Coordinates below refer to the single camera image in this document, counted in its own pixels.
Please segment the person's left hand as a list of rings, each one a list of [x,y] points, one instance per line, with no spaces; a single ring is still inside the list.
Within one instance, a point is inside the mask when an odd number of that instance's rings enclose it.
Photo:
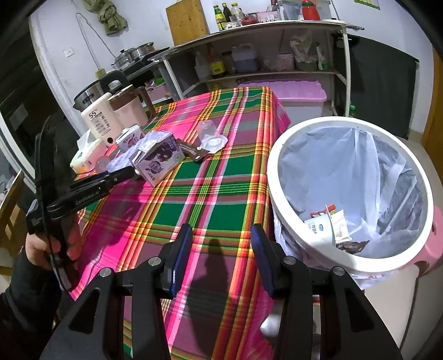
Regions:
[[[74,213],[72,217],[67,244],[67,255],[72,261],[76,262],[79,259],[83,247],[77,213]],[[60,241],[54,237],[51,237],[50,240],[48,240],[47,236],[43,233],[33,235],[28,234],[26,236],[25,254],[31,264],[39,266],[45,270],[51,270],[52,266],[48,258],[50,249],[53,249],[54,253],[59,253],[59,251],[61,251]]]

